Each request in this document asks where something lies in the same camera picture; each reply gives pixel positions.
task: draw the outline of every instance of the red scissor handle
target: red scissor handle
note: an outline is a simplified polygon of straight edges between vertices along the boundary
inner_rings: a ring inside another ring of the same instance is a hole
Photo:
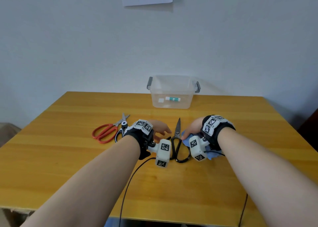
[[[95,136],[95,133],[97,130],[101,129],[101,128],[104,128],[104,127],[107,127],[105,128],[103,131],[101,131],[101,133],[99,133],[97,136]],[[116,135],[118,131],[118,127],[116,127],[114,124],[111,124],[111,123],[108,123],[108,124],[104,124],[104,125],[101,125],[99,126],[98,128],[96,128],[93,132],[92,132],[92,137],[94,139],[97,139],[98,142],[100,143],[108,143],[110,141],[112,141]],[[108,136],[109,134],[111,134],[112,132],[115,132],[113,136],[111,136],[108,140],[105,140],[105,141],[101,141],[102,138]]]

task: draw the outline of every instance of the clear plastic bin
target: clear plastic bin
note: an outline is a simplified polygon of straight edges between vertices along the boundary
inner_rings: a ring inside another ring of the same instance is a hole
[[[198,81],[190,76],[156,75],[149,77],[152,104],[156,108],[187,109],[195,92],[200,92]]]

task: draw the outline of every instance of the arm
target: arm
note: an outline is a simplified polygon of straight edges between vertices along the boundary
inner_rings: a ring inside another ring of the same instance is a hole
[[[171,133],[165,123],[149,122],[154,131]],[[124,136],[74,174],[22,227],[104,226],[139,155],[137,140]]]
[[[183,138],[198,133],[202,120],[196,120]],[[222,129],[217,141],[269,226],[317,225],[318,186],[314,182],[290,162],[231,128]]]

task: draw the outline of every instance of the blue cloth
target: blue cloth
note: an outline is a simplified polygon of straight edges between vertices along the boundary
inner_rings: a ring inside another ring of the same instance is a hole
[[[187,147],[190,147],[190,144],[189,144],[189,139],[191,137],[193,137],[194,135],[192,133],[190,133],[190,135],[185,139],[185,140],[182,140],[183,144],[186,145]],[[207,145],[205,146],[205,150],[206,151],[211,151],[211,148],[210,148],[210,145]],[[211,160],[212,158],[216,158],[216,157],[219,157],[221,156],[220,154],[218,153],[206,153],[208,155],[208,159]]]

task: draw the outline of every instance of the black wrist strap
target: black wrist strap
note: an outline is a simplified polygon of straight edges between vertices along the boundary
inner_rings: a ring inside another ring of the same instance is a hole
[[[217,137],[220,133],[220,131],[225,128],[225,127],[229,127],[229,128],[232,128],[234,130],[236,130],[234,128],[234,126],[228,122],[220,122],[220,124],[214,129],[214,132],[213,132],[213,135],[212,136],[209,136],[208,134],[206,134],[204,131],[203,131],[203,125],[205,124],[205,122],[214,115],[208,115],[206,116],[203,121],[202,121],[202,128],[201,128],[201,133],[203,133],[204,137],[206,140],[208,140],[208,142],[210,143],[210,148],[212,150],[216,150],[216,151],[220,151],[221,148],[220,148],[220,145],[217,141]]]
[[[150,152],[147,151],[149,143],[153,142],[153,130],[150,131],[149,135],[143,133],[140,129],[130,129],[125,133],[126,135],[130,135],[134,137],[140,146],[140,156],[139,160],[143,160],[146,157],[151,155]]]

